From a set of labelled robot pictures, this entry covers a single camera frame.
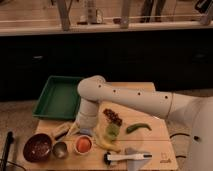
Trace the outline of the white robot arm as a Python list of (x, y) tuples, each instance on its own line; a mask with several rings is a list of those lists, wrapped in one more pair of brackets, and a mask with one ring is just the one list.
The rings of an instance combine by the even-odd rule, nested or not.
[(99, 102), (102, 101), (168, 119), (191, 131), (186, 171), (213, 171), (213, 97), (116, 87), (100, 75), (82, 79), (77, 92), (81, 97), (76, 117), (80, 128), (97, 125)]

